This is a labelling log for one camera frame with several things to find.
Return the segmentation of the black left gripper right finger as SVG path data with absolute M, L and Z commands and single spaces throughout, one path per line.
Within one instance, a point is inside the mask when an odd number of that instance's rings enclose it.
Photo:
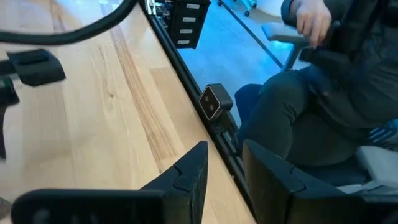
M 258 223 L 397 223 L 397 194 L 348 194 L 251 140 L 244 143 L 243 164 Z

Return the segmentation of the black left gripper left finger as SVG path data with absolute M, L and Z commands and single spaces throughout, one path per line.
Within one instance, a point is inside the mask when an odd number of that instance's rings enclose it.
M 38 189 L 17 198 L 13 224 L 201 223 L 208 144 L 198 142 L 139 190 Z

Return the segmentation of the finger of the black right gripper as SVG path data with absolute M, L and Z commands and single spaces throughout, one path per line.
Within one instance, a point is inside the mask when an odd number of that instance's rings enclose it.
M 25 85 L 40 86 L 66 79 L 62 64 L 48 50 L 8 52 L 7 56 Z

